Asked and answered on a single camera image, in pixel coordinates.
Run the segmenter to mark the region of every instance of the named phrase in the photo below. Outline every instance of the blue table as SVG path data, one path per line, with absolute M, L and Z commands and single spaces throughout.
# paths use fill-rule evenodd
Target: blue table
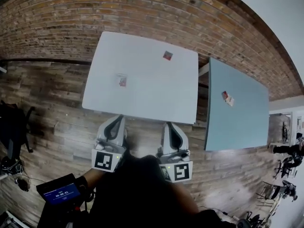
M 234 98 L 233 106 L 224 101 L 224 91 Z M 233 67 L 210 58 L 205 150 L 266 145 L 268 124 L 268 89 Z

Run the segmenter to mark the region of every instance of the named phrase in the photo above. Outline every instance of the brick wall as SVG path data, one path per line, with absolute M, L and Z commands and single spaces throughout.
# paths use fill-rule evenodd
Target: brick wall
M 270 99 L 303 94 L 275 36 L 226 0 L 2 0 L 0 57 L 91 61 L 103 31 L 166 41 L 214 57 L 269 88 Z

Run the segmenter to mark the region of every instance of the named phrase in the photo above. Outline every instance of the blue screen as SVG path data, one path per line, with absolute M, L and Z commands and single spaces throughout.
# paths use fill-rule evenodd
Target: blue screen
M 44 194 L 45 199 L 51 204 L 59 204 L 65 201 L 68 201 L 72 198 L 75 198 L 80 195 L 75 184 L 69 184 L 62 188 L 56 189 L 51 192 L 47 192 Z

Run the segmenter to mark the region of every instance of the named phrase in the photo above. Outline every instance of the table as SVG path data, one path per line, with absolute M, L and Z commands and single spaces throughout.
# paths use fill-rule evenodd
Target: table
M 227 64 L 209 59 L 209 105 L 205 150 L 243 149 L 267 144 L 268 89 Z M 226 91 L 234 98 L 228 105 Z
M 196 121 L 198 53 L 138 36 L 103 32 L 82 106 L 185 124 Z

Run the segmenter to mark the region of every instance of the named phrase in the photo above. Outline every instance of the wooden floor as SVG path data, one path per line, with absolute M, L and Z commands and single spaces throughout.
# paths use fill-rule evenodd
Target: wooden floor
M 112 115 L 82 108 L 88 72 L 89 66 L 82 65 L 10 62 L 8 73 L 0 75 L 0 99 L 16 103 L 25 111 L 34 106 L 36 111 L 30 123 L 45 133 L 43 138 L 28 136 L 33 153 L 22 147 L 20 158 L 31 178 L 50 181 L 69 173 L 78 177 L 90 169 L 97 129 Z M 203 113 L 206 90 L 201 88 L 200 92 L 198 118 L 203 121 L 206 118 Z M 127 140 L 133 155 L 142 157 L 156 153 L 162 124 L 127 119 Z M 206 129 L 198 125 L 202 124 L 182 125 L 181 128 L 189 138 L 194 161 L 193 178 L 186 187 L 200 209 L 218 208 L 231 216 L 241 216 L 247 210 L 265 215 L 256 206 L 255 193 L 261 189 L 262 181 L 273 182 L 278 156 L 266 147 L 205 152 Z M 0 157 L 5 155 L 4 147 L 0 146 Z M 44 205 L 35 188 L 40 183 L 32 179 L 30 191 L 23 192 L 12 177 L 1 180 L 0 208 L 9 209 L 35 227 Z

